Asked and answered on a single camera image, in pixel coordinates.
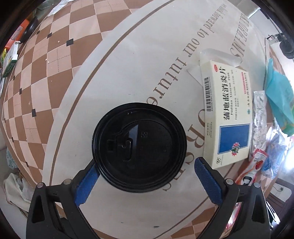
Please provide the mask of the checkered table mat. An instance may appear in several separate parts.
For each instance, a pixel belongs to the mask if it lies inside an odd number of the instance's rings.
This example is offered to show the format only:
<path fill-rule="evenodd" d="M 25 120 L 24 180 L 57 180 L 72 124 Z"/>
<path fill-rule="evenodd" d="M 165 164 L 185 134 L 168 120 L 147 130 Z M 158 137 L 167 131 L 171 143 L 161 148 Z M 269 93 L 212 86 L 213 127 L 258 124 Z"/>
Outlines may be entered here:
<path fill-rule="evenodd" d="M 189 74 L 200 51 L 242 58 L 261 90 L 269 46 L 258 19 L 229 1 L 74 1 L 47 17 L 6 78 L 1 129 L 23 176 L 59 184 L 92 158 L 93 131 L 120 104 L 159 105 L 181 121 L 185 161 L 164 188 L 129 194 L 99 179 L 81 210 L 102 238 L 197 238 L 216 207 L 193 165 L 203 153 L 203 90 Z"/>

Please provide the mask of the cream blue medicine box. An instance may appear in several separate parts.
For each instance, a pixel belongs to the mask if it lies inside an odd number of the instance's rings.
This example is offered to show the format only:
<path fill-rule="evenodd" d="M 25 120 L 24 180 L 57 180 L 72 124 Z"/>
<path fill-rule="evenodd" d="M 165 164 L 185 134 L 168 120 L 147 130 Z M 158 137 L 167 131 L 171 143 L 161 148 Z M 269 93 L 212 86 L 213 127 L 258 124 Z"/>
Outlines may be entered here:
<path fill-rule="evenodd" d="M 253 100 L 249 73 L 237 58 L 215 50 L 200 53 L 205 104 L 203 157 L 217 169 L 248 157 Z"/>

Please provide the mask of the green white small carton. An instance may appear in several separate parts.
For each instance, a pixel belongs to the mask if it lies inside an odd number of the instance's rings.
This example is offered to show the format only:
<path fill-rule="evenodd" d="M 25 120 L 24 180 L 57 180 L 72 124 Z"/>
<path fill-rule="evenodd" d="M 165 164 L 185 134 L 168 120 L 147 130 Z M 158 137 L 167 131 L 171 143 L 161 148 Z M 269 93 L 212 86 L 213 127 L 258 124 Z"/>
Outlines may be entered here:
<path fill-rule="evenodd" d="M 7 77 L 10 72 L 12 71 L 13 67 L 15 66 L 17 59 L 18 59 L 18 45 L 20 44 L 20 41 L 15 41 L 6 54 L 6 57 L 3 61 L 3 72 L 2 77 Z"/>

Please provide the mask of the orange box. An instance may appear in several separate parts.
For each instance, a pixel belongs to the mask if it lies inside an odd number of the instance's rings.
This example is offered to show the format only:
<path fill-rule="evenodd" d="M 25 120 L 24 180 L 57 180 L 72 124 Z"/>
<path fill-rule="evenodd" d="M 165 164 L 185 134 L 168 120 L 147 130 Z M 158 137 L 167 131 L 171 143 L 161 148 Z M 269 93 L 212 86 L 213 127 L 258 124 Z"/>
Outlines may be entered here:
<path fill-rule="evenodd" d="M 23 36 L 23 33 L 27 26 L 29 25 L 29 20 L 25 19 L 21 25 L 17 28 L 14 34 L 10 37 L 9 41 L 7 42 L 5 49 L 9 50 L 15 41 L 19 41 Z"/>

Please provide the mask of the red chicken snack wrapper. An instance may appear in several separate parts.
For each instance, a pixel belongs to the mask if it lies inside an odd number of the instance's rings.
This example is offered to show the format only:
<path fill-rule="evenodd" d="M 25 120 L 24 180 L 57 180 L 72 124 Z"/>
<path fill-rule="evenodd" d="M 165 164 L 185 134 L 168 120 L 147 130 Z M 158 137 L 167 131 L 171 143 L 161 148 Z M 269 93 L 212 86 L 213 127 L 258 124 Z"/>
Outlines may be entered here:
<path fill-rule="evenodd" d="M 237 185 L 251 186 L 256 181 L 257 173 L 261 170 L 265 160 L 268 158 L 268 154 L 262 149 L 256 149 L 253 156 L 250 157 L 251 161 L 249 165 L 243 170 L 243 172 L 237 177 L 235 183 Z M 236 221 L 238 213 L 241 209 L 241 202 L 236 203 L 234 210 L 229 218 L 229 221 L 225 227 L 225 233 L 229 233 L 233 224 Z"/>

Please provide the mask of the teal green snack bag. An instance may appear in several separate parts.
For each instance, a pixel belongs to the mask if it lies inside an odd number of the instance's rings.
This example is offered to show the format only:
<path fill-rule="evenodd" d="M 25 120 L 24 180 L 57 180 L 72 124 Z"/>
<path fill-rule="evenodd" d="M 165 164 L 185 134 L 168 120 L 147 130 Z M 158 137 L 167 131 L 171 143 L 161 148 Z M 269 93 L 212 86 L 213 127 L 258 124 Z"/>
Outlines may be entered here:
<path fill-rule="evenodd" d="M 274 69 L 269 59 L 265 93 L 273 115 L 284 134 L 293 135 L 293 89 L 288 78 Z"/>

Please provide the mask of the blue tissue pack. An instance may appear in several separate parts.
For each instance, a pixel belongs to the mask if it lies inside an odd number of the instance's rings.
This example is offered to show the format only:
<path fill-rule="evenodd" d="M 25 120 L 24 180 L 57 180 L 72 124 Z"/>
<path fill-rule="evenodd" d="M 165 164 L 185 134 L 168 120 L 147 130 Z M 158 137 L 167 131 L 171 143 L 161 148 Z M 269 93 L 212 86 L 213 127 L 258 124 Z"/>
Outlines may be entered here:
<path fill-rule="evenodd" d="M 261 169 L 263 176 L 274 179 L 292 145 L 291 138 L 280 130 L 272 131 L 271 139 L 266 149 L 267 158 Z"/>

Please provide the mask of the black plastic cup lid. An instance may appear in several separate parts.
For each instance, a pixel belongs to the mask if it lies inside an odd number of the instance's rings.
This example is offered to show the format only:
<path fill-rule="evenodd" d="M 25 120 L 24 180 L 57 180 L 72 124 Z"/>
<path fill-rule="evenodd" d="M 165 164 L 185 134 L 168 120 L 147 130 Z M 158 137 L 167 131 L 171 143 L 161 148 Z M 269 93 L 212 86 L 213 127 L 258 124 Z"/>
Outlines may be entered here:
<path fill-rule="evenodd" d="M 184 128 L 170 111 L 127 103 L 98 122 L 92 156 L 100 175 L 115 188 L 145 193 L 164 187 L 180 172 L 187 151 Z"/>

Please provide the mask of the silver blister pack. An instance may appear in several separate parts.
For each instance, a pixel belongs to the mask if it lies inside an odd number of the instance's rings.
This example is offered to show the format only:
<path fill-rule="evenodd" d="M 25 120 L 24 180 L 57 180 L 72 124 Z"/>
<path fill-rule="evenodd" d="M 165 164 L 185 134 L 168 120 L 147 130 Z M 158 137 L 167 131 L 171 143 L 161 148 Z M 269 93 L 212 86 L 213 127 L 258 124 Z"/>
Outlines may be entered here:
<path fill-rule="evenodd" d="M 267 97 L 265 91 L 253 92 L 253 124 L 250 155 L 253 156 L 256 149 L 265 150 L 267 134 Z"/>

